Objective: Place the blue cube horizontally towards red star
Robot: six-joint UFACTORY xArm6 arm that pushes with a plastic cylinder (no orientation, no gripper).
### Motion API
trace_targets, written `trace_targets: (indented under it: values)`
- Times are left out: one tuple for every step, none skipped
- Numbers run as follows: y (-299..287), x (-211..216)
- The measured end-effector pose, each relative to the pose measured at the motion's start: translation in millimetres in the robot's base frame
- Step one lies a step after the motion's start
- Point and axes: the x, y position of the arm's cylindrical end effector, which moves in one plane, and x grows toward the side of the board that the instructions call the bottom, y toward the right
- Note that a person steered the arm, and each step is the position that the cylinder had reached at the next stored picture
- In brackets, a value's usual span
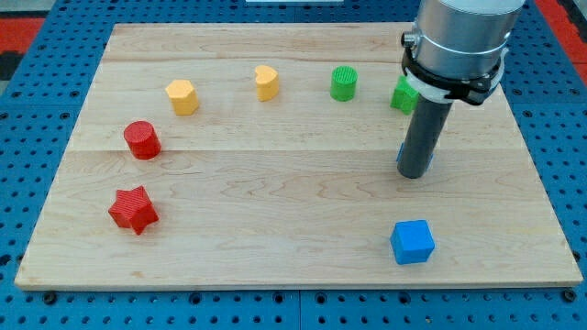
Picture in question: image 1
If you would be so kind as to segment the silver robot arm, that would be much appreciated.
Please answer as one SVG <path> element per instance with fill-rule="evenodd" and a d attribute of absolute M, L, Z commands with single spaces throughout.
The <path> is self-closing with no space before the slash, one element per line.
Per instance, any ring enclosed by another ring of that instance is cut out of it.
<path fill-rule="evenodd" d="M 422 0 L 402 46 L 428 72 L 482 77 L 501 61 L 524 0 Z"/>

